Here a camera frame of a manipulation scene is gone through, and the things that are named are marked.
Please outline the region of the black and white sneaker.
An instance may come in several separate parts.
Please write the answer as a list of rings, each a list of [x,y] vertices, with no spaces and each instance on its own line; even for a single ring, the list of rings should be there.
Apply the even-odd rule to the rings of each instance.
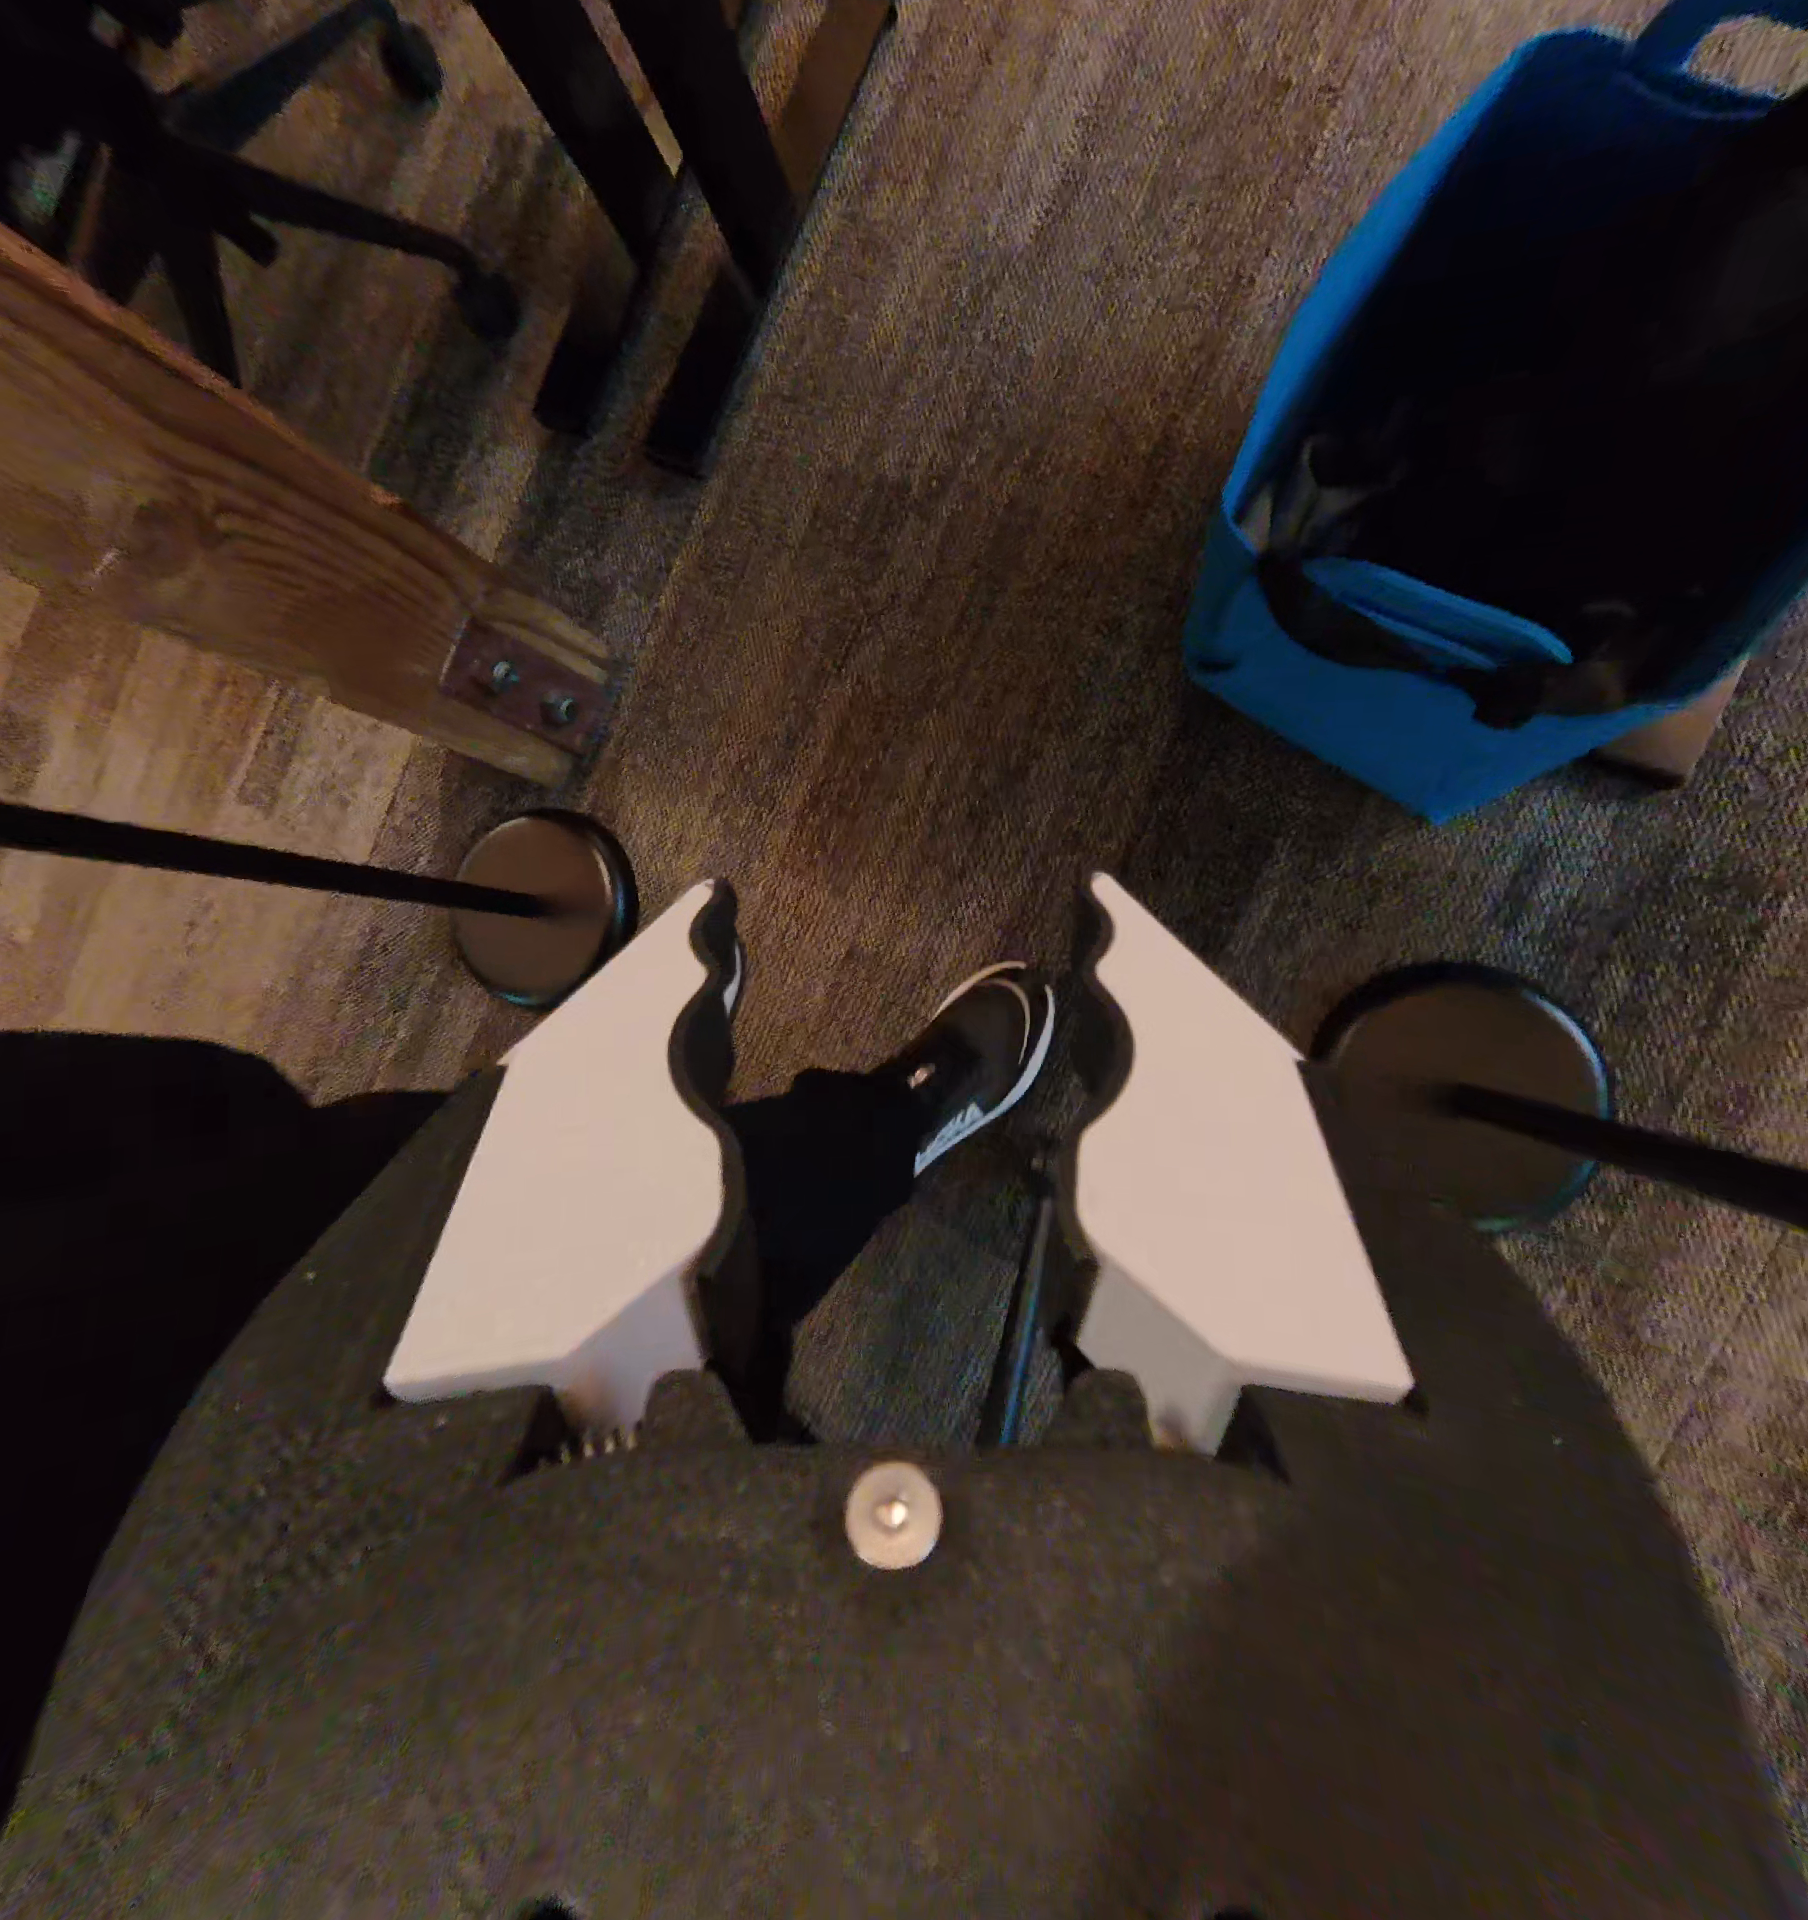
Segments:
[[[755,1443],[784,1435],[796,1332],[910,1197],[929,1117],[903,1063],[806,1069],[784,1091],[724,1107],[748,1241],[724,1388]]]

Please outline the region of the metal corner bracket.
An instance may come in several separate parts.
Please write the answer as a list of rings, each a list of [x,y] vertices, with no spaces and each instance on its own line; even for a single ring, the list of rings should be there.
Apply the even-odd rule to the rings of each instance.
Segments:
[[[607,668],[582,636],[483,615],[464,624],[437,689],[570,757],[582,755],[613,707]]]

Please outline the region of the black stanchion with round base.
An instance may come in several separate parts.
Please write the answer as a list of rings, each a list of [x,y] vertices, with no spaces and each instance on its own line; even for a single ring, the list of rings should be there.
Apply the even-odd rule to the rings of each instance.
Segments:
[[[0,802],[0,853],[437,911],[473,982],[530,1012],[553,1008],[582,985],[639,921],[634,877],[619,839],[582,815],[550,809],[483,834],[451,877],[7,802]]]
[[[1587,1027],[1517,973],[1378,973],[1320,1021],[1306,1076],[1381,1176],[1484,1235],[1562,1216],[1601,1173],[1808,1234],[1806,1167],[1617,1119]]]

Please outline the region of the wooden table beam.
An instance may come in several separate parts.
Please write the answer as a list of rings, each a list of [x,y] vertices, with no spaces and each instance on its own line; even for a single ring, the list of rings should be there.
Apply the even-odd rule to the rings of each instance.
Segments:
[[[576,758],[437,677],[475,617],[597,640],[0,223],[0,570],[499,773]]]

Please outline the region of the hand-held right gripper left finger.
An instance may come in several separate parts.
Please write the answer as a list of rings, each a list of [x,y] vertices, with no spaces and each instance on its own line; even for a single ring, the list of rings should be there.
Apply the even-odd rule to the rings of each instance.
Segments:
[[[506,1054],[390,1399],[541,1390],[581,1434],[634,1434],[664,1377],[715,1356],[701,1280],[745,1200],[723,1113],[748,979],[734,901],[691,886]]]

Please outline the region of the black table legs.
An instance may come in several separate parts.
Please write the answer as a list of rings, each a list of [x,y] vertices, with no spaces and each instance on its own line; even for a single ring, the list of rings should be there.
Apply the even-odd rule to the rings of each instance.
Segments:
[[[768,119],[741,44],[748,11],[721,2],[473,5],[613,233],[541,376],[533,417],[544,429],[570,437],[597,429],[687,187],[723,239],[723,261],[646,432],[646,458],[676,476],[708,469],[784,261],[896,22],[890,2],[823,5],[796,82]]]

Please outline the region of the black office chair base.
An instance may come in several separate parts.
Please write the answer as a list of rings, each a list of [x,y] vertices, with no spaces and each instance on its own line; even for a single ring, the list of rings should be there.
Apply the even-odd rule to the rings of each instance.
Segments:
[[[519,296],[464,242],[244,155],[360,37],[401,103],[436,103],[443,73],[426,33],[390,2],[336,5],[249,63],[157,90],[142,56],[175,48],[191,11],[0,2],[0,223],[116,305],[161,272],[188,349],[230,385],[241,368],[220,245],[268,266],[279,228],[445,269],[464,328],[508,343]]]

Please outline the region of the person's black trouser leg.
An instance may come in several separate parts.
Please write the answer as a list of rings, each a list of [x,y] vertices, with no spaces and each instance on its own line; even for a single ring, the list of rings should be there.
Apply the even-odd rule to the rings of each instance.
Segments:
[[[442,1091],[0,1031],[0,1827],[100,1556],[196,1388]]]

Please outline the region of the blue fabric basket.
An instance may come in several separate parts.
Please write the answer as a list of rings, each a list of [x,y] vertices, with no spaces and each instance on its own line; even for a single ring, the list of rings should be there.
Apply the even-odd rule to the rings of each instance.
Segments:
[[[1281,336],[1181,649],[1234,713],[1448,822],[1718,685],[1808,586],[1808,83],[1732,22],[1526,39]]]

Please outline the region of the person's black white shoe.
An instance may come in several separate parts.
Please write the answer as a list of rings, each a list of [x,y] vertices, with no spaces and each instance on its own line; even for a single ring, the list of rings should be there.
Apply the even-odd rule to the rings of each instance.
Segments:
[[[917,1115],[917,1176],[1032,1091],[1056,1029],[1051,979],[1022,962],[991,965],[939,1002],[893,1063]]]

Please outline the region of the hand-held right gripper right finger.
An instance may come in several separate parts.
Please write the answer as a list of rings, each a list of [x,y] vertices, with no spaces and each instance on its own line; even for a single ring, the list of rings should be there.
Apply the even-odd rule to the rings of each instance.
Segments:
[[[1246,1390],[1402,1404],[1413,1377],[1299,1049],[1115,877],[1084,880],[1083,917],[1077,1351],[1133,1378],[1157,1445],[1199,1457]]]

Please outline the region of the cardboard piece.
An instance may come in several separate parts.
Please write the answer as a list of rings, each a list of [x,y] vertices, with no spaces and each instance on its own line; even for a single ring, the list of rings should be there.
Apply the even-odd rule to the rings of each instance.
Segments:
[[[1728,668],[1684,709],[1604,743],[1587,762],[1658,790],[1684,785],[1699,768],[1747,670]]]

